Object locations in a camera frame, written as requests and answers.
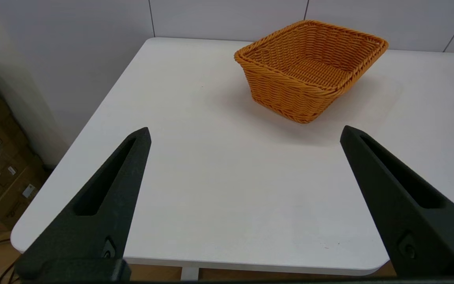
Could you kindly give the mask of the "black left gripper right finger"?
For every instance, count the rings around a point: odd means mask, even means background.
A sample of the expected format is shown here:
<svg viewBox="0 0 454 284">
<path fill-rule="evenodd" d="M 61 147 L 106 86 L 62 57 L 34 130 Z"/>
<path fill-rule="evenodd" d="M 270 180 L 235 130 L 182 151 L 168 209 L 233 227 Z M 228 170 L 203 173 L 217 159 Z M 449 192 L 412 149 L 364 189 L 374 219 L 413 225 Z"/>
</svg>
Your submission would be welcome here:
<svg viewBox="0 0 454 284">
<path fill-rule="evenodd" d="M 397 275 L 454 278 L 454 203 L 364 131 L 340 144 Z"/>
</svg>

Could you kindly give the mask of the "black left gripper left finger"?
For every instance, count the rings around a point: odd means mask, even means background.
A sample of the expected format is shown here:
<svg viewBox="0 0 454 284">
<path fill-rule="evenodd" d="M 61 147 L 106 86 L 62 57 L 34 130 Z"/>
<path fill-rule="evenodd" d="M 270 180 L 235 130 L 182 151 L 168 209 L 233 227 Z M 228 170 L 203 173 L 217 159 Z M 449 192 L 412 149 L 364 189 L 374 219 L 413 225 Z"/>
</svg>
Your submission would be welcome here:
<svg viewBox="0 0 454 284">
<path fill-rule="evenodd" d="M 15 264 L 17 273 L 129 273 L 123 259 L 151 146 L 128 135 Z"/>
</svg>

